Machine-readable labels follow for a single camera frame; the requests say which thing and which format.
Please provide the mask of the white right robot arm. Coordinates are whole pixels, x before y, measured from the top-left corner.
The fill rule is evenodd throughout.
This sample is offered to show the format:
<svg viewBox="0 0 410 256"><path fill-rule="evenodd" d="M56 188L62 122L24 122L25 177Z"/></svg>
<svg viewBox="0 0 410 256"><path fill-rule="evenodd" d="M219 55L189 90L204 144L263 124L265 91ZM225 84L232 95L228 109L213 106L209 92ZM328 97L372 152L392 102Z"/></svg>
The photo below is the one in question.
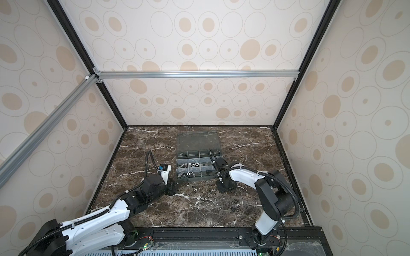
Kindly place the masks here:
<svg viewBox="0 0 410 256"><path fill-rule="evenodd" d="M233 192L238 183L254 189L262 206L262 214L253 227L256 237L265 238L287 220L300 213L299 198L279 171L257 171L239 163L229 164L223 158L210 157L220 193Z"/></svg>

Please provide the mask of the diagonal aluminium frame bar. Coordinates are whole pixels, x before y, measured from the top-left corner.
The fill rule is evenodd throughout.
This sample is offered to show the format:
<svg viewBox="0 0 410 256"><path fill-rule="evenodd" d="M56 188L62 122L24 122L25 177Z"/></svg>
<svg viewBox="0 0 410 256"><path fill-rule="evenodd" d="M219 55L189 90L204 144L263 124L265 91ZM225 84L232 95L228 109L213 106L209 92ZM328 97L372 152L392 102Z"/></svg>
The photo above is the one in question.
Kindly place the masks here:
<svg viewBox="0 0 410 256"><path fill-rule="evenodd" d="M1 165L1 186L3 187L45 137L71 110L76 102L97 82L97 75L90 74L64 99L59 106L20 144Z"/></svg>

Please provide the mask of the clear grey compartment organizer box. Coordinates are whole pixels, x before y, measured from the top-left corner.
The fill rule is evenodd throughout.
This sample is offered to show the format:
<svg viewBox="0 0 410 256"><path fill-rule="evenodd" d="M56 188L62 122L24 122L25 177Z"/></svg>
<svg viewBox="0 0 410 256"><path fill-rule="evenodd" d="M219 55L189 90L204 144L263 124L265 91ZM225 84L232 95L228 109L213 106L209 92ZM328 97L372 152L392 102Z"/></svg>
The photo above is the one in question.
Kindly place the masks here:
<svg viewBox="0 0 410 256"><path fill-rule="evenodd" d="M180 181L202 181L218 177L209 157L223 156L220 137L216 131L183 132L177 135L176 176L178 173L190 172L189 177L178 178Z"/></svg>

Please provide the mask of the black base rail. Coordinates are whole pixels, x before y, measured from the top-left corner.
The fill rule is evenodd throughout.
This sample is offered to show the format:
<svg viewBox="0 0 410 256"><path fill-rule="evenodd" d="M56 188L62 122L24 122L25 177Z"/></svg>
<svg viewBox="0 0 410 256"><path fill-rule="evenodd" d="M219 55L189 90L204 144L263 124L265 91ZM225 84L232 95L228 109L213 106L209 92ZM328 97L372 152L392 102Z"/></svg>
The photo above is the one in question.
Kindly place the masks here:
<svg viewBox="0 0 410 256"><path fill-rule="evenodd" d="M113 225L67 244L67 256L331 256L322 228L279 228L257 243L251 228L133 228Z"/></svg>

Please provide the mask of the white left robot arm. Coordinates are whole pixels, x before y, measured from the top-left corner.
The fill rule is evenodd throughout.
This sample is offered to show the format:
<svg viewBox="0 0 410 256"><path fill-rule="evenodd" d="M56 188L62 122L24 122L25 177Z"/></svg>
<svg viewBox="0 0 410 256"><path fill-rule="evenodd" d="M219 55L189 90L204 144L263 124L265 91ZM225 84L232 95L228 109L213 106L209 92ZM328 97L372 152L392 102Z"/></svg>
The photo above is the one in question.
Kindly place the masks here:
<svg viewBox="0 0 410 256"><path fill-rule="evenodd" d="M122 243L133 231L130 218L147 210L163 195L177 192L174 179L149 175L135 188L120 194L110 205L82 217L59 223L47 221L21 256L82 256Z"/></svg>

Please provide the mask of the horizontal aluminium frame bar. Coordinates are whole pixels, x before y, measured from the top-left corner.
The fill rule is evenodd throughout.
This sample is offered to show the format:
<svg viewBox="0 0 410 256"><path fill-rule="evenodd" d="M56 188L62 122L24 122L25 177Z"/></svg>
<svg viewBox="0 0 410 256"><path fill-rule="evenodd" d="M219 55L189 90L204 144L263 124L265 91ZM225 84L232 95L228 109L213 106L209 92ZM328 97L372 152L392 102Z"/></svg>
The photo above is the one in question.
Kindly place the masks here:
<svg viewBox="0 0 410 256"><path fill-rule="evenodd" d="M298 70L97 71L101 79L231 79L299 76Z"/></svg>

